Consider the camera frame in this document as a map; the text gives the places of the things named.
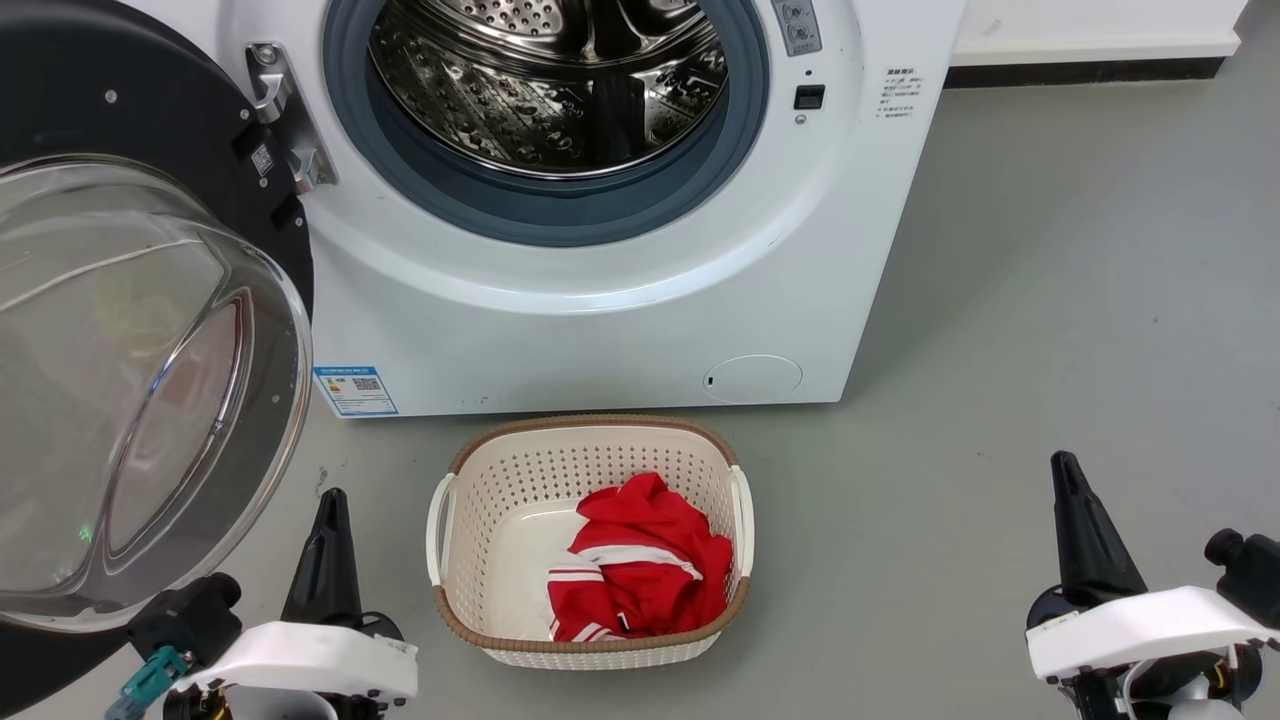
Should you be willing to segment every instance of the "red garment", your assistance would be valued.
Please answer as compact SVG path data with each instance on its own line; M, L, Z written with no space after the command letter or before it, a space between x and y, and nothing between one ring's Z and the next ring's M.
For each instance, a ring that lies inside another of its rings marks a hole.
M588 523L547 582L554 639L684 633L724 611L732 543L657 473L594 492L577 511Z

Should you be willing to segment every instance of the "sticker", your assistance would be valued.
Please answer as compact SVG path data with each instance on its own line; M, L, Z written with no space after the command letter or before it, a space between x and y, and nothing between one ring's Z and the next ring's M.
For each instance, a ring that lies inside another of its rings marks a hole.
M915 104L924 90L924 78L915 68L890 68L884 70L884 85L876 105L876 119L899 119L915 115Z
M257 169L257 177L265 176L271 172L271 168L275 167L275 160L271 159L271 151L266 149L265 143L259 145L257 150L250 155L250 159L253 160L253 167Z
M378 368L316 368L315 373L339 415L399 415Z
M378 633L374 633L374 639L375 641L380 641L387 647L394 650L396 652L402 652L402 653L410 656L411 659L417 656L417 646L416 644L408 644L404 641L398 641L398 639L394 639L394 638L388 638L387 635L379 635Z

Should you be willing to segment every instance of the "front-loading washing machine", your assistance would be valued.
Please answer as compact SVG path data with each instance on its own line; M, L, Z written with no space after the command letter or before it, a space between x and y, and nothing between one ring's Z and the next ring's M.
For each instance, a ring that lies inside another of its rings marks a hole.
M963 4L0 0L0 714L227 557L312 388L838 398Z
M0 167L189 192L343 416L835 401L963 9L10 3Z

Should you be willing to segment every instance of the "gray floor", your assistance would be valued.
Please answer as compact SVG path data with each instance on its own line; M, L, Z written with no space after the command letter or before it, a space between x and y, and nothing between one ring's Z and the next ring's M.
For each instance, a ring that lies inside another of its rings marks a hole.
M699 661L521 671L449 634L425 510L484 418L316 402L227 564L242 616L279 612L324 478L351 493L367 607L422 648L401 717L1071 717L1021 638L1056 577L1053 450L1152 587L1211 583L1219 528L1280 534L1280 5L1240 31L1211 82L945 96L845 401L687 413L740 451L759 525L750 601ZM100 716L136 662L20 717ZM1270 678L1251 715L1277 714Z

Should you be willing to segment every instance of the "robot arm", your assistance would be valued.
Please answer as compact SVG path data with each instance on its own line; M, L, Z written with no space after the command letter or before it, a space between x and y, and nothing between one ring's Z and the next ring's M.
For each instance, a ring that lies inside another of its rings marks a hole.
M106 720L137 720L165 697L165 720L372 720L417 696L417 648L360 603L347 497L330 489L282 619L242 632L239 585L210 575L156 596L129 623L147 659Z
M1280 650L1280 544L1222 530L1204 551L1226 568L1216 592L1147 592L1075 456L1052 465L1061 584L1027 618L1036 675L1083 720L1243 717L1261 650Z

